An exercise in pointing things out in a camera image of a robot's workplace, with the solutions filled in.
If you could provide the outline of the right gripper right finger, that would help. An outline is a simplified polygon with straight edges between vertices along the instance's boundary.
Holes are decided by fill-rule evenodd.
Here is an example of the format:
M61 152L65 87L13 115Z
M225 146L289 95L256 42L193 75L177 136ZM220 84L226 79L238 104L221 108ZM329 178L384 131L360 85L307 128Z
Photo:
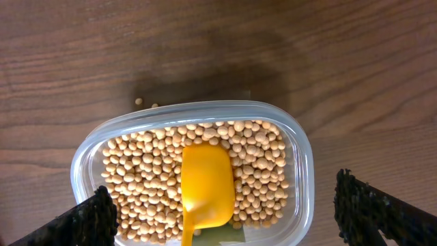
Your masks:
M436 216L356 179L337 173L334 196L339 237L350 246L436 246Z

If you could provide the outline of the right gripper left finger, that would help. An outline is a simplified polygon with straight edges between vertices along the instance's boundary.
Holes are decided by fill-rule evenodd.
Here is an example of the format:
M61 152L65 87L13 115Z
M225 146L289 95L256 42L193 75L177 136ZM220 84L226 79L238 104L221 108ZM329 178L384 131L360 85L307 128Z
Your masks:
M106 187L10 246L114 246L117 207Z

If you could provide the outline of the yellow measuring scoop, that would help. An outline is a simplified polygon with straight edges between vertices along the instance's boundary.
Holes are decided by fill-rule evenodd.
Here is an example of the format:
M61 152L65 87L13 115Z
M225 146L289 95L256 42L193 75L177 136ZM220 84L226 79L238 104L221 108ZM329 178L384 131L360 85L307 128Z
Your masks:
M182 151L182 245L191 245L195 230L226 224L234 213L235 188L231 159L208 143Z

